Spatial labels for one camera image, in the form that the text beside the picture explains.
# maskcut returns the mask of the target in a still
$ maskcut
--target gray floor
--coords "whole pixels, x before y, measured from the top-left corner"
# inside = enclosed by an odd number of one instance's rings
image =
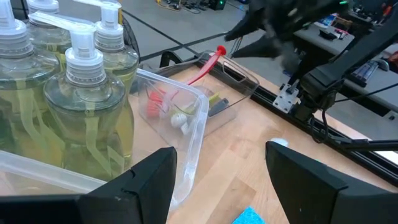
[[[62,14],[91,21],[97,21],[100,18],[100,10],[97,7],[82,5],[72,2],[72,0],[59,1]],[[229,0],[222,11],[208,9],[200,14],[192,14],[186,10],[175,12],[161,8],[156,5],[154,0],[123,1],[123,9],[125,11],[130,12],[139,20],[168,36],[165,37],[137,19],[125,15],[134,30],[142,57],[180,44],[187,44],[226,32],[233,28],[243,17],[245,8],[246,6]],[[243,47],[257,40],[261,35],[261,31],[248,35],[243,39],[241,46]],[[222,37],[219,37],[189,47],[193,51],[202,52],[215,50],[217,45],[220,44],[223,44],[227,50],[230,50],[233,46],[232,42],[226,43]],[[185,48],[178,49],[175,52],[182,59],[193,56],[193,52]],[[282,74],[278,59],[237,58],[235,60],[276,85],[281,85],[289,79]],[[160,56],[157,56],[143,63],[156,68],[159,66],[159,62]],[[398,133],[398,125],[396,123],[388,121],[386,118],[382,118],[352,101],[333,106],[328,110],[328,114],[372,139],[395,139]]]

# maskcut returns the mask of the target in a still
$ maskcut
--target blue sponge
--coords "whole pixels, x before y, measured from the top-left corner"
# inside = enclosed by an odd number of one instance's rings
[[[243,213],[235,219],[232,224],[266,224],[262,218],[254,211],[252,207],[248,207]]]

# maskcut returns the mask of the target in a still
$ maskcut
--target soap dispenser bottle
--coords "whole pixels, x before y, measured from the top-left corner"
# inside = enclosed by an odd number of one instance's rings
[[[58,1],[56,0],[27,0],[29,14],[34,12],[46,12],[57,14],[59,12]],[[29,39],[33,45],[55,54],[60,63],[61,70],[65,69],[65,51],[71,47],[70,34],[67,30],[59,27],[44,24],[33,19],[27,22]]]
[[[70,31],[66,71],[50,78],[44,94],[61,138],[64,168],[101,180],[124,172],[121,142],[115,132],[126,94],[123,82],[106,74],[103,54],[95,49],[95,25],[55,14],[35,12],[30,19]]]
[[[111,0],[74,0],[101,7],[101,21],[96,23],[95,46],[104,54],[104,67],[118,76],[126,87],[126,96],[116,131],[121,138],[124,157],[131,161],[134,138],[134,117],[129,103],[129,91],[137,71],[139,56],[130,46],[124,45],[123,26],[118,23],[120,3]]]
[[[53,117],[43,87],[59,73],[57,58],[34,49],[26,25],[14,18],[10,0],[0,0],[1,150],[62,165],[63,141],[50,128]]]

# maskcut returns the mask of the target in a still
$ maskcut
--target yellow liquid soap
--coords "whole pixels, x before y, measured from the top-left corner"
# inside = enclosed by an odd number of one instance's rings
[[[52,52],[60,61],[61,72],[66,68],[65,51],[72,46],[69,31],[48,24],[29,21],[29,39],[39,49]]]
[[[128,96],[137,72],[139,58],[138,54],[130,47],[125,47],[117,52],[107,52],[104,50],[102,52],[106,72],[120,78],[126,88],[124,105],[116,123],[116,133],[121,140],[123,148],[124,167],[128,169],[132,166],[132,146],[134,140],[134,115]]]
[[[98,86],[76,86],[65,73],[53,76],[45,97],[65,141],[64,168],[109,181],[125,170],[115,125],[124,103],[124,85],[108,75]]]
[[[1,145],[8,152],[62,166],[65,144],[53,129],[55,121],[43,86],[59,73],[57,58],[34,50],[20,58],[0,58]]]

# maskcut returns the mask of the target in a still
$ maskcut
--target pump dispenser head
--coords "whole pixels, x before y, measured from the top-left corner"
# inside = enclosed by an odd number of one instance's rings
[[[112,0],[74,0],[101,7],[101,21],[96,23],[95,44],[101,50],[121,50],[124,47],[123,26],[119,24],[120,3]]]
[[[60,11],[57,0],[27,0],[29,14],[34,12],[47,12],[56,14]]]
[[[65,52],[67,78],[78,86],[96,86],[106,79],[103,54],[95,49],[95,25],[90,21],[35,12],[29,19],[69,30],[72,47]]]
[[[26,25],[15,19],[10,0],[0,0],[0,57],[21,57],[32,51]]]

